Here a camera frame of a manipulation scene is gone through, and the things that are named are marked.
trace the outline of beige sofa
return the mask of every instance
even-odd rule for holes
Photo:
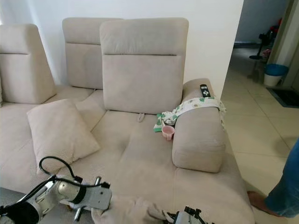
[[[63,31],[71,86],[54,87],[37,27],[0,27],[0,186],[27,193],[47,178],[36,174],[26,113],[69,98],[101,146],[71,164],[76,175],[170,212],[199,208],[209,223],[254,223],[216,108],[181,115],[173,142],[153,132],[155,114],[200,96],[200,84],[212,91],[205,78],[183,85],[187,20],[67,18]]]

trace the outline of pink cup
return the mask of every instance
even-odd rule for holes
[[[173,127],[166,125],[162,128],[162,135],[168,141],[170,141],[172,139],[173,134],[174,134],[174,128]]]

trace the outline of remote control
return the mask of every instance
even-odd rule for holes
[[[211,97],[211,94],[210,94],[209,89],[207,88],[206,84],[200,85],[200,90],[202,93],[202,97]]]

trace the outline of sofa backrest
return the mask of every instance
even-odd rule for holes
[[[55,95],[36,25],[0,26],[0,75],[4,101],[40,104]]]
[[[67,76],[70,85],[103,89],[100,25],[117,18],[66,18],[65,38]]]
[[[188,20],[108,21],[100,27],[106,109],[157,114],[182,98]]]

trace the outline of blue trash can lid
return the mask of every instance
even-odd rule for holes
[[[265,69],[265,73],[269,76],[284,76],[288,71],[288,67],[280,64],[268,64]]]

